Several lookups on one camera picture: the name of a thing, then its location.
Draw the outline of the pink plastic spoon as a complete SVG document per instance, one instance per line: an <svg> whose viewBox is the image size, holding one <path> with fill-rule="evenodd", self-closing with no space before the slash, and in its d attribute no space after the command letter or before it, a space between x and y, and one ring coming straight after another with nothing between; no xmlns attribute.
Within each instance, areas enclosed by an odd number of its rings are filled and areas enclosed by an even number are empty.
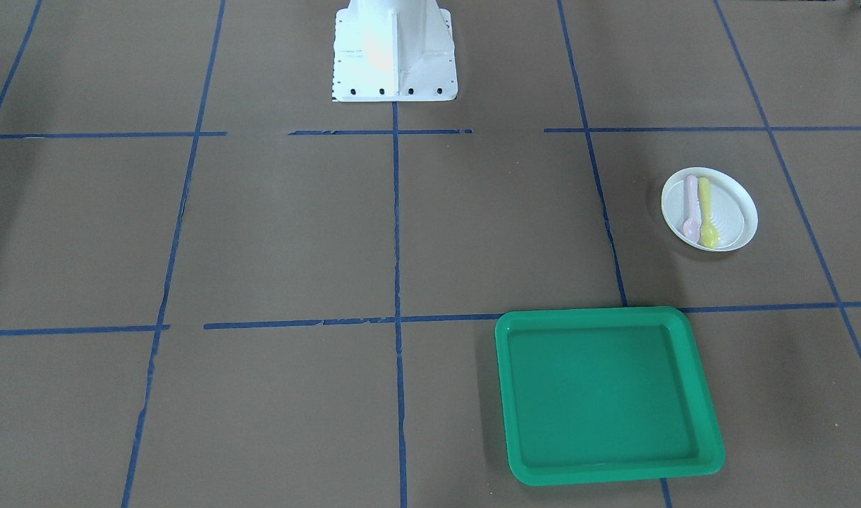
<svg viewBox="0 0 861 508"><path fill-rule="evenodd" d="M687 199L687 218L682 224L682 234L692 242L700 240L700 213L699 213L699 178L694 174L685 177L685 199Z"/></svg>

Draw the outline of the white round plate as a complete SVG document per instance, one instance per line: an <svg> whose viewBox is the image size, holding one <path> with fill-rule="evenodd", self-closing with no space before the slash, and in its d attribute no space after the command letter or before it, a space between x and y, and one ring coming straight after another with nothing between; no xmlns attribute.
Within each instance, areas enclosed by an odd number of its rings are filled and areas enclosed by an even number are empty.
<svg viewBox="0 0 861 508"><path fill-rule="evenodd" d="M682 234L682 224L687 218L688 174L707 177L712 184L712 219L720 234L718 246L713 250L707 250L700 242L688 241ZM732 177L707 167L689 167L672 174L660 194L660 211L672 234L685 244L707 252L740 250L752 241L758 229L758 210L752 196Z"/></svg>

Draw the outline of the yellow plastic spoon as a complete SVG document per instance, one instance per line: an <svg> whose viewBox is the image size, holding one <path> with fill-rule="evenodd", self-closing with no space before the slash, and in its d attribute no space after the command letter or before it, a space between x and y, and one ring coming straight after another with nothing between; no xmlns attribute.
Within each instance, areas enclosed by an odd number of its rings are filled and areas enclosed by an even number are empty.
<svg viewBox="0 0 861 508"><path fill-rule="evenodd" d="M701 214L699 242L707 250L713 250L718 246L720 234L713 222L713 193L710 180L707 177L699 177L697 190Z"/></svg>

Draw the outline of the green plastic tray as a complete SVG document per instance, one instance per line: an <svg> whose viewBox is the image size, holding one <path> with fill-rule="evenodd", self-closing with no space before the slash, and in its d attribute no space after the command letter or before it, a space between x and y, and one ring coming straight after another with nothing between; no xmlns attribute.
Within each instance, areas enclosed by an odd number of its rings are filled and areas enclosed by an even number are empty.
<svg viewBox="0 0 861 508"><path fill-rule="evenodd" d="M713 475L726 447L675 308L508 312L495 326L508 466L534 488Z"/></svg>

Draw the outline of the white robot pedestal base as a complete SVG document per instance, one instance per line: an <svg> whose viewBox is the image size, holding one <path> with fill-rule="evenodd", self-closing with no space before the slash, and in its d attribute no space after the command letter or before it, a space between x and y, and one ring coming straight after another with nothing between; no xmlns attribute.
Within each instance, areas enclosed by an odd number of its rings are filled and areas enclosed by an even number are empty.
<svg viewBox="0 0 861 508"><path fill-rule="evenodd" d="M333 101L456 99L452 17L436 1L350 1L334 22Z"/></svg>

